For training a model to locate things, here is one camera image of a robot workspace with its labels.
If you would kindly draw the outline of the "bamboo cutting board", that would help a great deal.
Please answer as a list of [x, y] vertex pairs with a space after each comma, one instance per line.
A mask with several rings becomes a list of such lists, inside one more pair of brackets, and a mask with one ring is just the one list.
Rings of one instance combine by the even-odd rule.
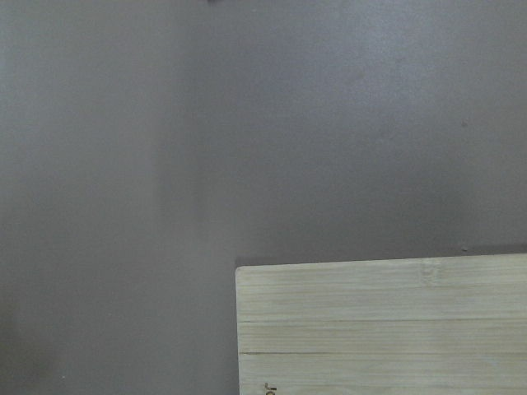
[[236, 270], [242, 394], [523, 394], [522, 253]]

